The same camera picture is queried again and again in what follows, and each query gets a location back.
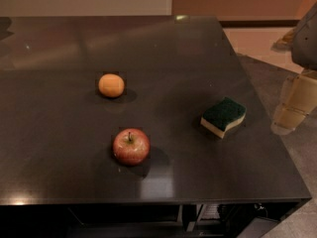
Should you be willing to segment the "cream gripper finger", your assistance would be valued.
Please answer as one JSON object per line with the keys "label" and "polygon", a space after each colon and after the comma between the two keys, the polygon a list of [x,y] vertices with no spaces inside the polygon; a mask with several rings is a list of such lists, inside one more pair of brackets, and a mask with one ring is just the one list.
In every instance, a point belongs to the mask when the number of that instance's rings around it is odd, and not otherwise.
{"label": "cream gripper finger", "polygon": [[282,86],[271,130],[277,135],[293,132],[317,107],[317,71],[303,70],[289,76]]}

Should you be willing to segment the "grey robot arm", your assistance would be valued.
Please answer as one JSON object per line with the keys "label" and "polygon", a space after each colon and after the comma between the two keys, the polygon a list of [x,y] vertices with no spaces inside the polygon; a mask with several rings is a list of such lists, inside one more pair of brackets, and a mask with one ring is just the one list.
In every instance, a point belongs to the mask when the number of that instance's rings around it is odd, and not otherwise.
{"label": "grey robot arm", "polygon": [[303,71],[283,84],[271,124],[277,135],[294,131],[317,107],[317,3],[293,31],[291,59]]}

